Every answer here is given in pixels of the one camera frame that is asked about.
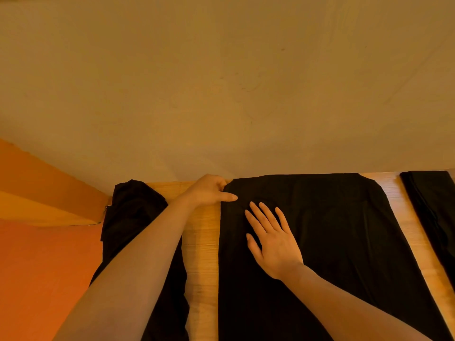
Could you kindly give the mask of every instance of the person's right arm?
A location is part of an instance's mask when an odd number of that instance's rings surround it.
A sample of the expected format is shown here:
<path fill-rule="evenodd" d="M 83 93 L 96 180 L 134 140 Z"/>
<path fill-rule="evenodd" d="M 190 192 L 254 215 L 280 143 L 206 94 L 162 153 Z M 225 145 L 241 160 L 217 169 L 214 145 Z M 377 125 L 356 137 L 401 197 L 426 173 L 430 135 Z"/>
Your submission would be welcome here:
<path fill-rule="evenodd" d="M 275 209 L 281 227 L 271 211 L 253 203 L 245 215 L 258 235 L 262 250 L 247 234 L 248 248 L 256 262 L 272 278 L 281 280 L 319 319 L 334 341 L 413 340 L 431 341 L 416 329 L 384 311 L 332 285 L 304 265 L 302 254 L 286 218 Z"/>

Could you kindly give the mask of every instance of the forearm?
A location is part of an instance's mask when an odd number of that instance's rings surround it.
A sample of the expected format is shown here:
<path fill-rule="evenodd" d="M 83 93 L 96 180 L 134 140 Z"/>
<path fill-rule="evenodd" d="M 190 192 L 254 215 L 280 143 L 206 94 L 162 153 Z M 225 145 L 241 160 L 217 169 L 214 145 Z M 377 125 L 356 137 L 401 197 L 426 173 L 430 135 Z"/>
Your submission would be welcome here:
<path fill-rule="evenodd" d="M 140 340 L 194 205 L 181 195 L 100 273 L 54 341 Z"/>
<path fill-rule="evenodd" d="M 286 275 L 283 282 L 319 319 L 334 341 L 430 341 L 414 328 L 332 285 L 304 265 Z"/>

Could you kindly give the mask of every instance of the black fabric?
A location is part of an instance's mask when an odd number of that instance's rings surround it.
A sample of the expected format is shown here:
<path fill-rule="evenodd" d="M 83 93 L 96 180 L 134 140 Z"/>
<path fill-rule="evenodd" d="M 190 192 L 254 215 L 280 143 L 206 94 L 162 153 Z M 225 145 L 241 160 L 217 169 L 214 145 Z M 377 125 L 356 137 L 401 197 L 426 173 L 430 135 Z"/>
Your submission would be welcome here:
<path fill-rule="evenodd" d="M 255 262 L 245 236 L 255 236 L 244 216 L 250 201 L 284 212 L 304 263 L 322 278 L 433 341 L 452 340 L 373 180 L 359 174 L 269 175 L 234 179 L 224 191 L 238 200 L 221 205 L 219 341 L 331 340 L 304 304 Z"/>
<path fill-rule="evenodd" d="M 111 260 L 142 232 L 166 207 L 162 195 L 137 180 L 117 184 L 112 205 L 107 207 L 101 241 L 103 261 L 91 283 Z M 189 306 L 184 297 L 187 272 L 183 264 L 182 239 L 169 268 L 161 294 L 150 316 L 142 341 L 187 341 L 185 330 Z"/>
<path fill-rule="evenodd" d="M 400 174 L 428 239 L 455 287 L 455 183 L 447 171 Z"/>

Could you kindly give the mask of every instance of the wooden table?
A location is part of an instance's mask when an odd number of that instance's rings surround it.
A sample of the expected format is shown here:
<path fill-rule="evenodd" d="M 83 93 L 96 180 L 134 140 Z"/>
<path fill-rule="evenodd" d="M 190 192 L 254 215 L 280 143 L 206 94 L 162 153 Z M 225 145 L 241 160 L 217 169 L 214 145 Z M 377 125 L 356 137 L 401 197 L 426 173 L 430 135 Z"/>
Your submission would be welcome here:
<path fill-rule="evenodd" d="M 455 336 L 455 293 L 396 172 L 371 173 L 384 189 L 395 217 L 411 246 L 425 281 L 450 332 Z M 168 201 L 192 182 L 149 183 Z M 220 205 L 197 209 L 183 232 L 183 260 L 188 273 L 185 296 L 190 304 L 187 330 L 194 341 L 218 340 L 218 239 Z"/>

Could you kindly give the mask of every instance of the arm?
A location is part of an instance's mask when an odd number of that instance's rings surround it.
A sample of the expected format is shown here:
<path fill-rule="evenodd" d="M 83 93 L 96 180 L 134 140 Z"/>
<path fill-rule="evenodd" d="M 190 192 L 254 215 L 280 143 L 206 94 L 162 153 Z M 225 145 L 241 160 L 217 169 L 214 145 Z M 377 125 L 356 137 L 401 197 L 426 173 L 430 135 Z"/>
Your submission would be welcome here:
<path fill-rule="evenodd" d="M 101 272 L 54 341 L 139 341 L 161 293 L 183 228 L 198 206 L 234 201 L 226 181 L 205 175 L 175 199 Z"/>
<path fill-rule="evenodd" d="M 256 262 L 274 279 L 281 280 L 319 319 L 334 341 L 413 340 L 429 338 L 406 323 L 332 285 L 304 265 L 302 254 L 280 209 L 275 209 L 281 227 L 271 211 L 259 204 L 245 215 L 259 237 L 262 250 L 247 234 L 248 248 Z"/>

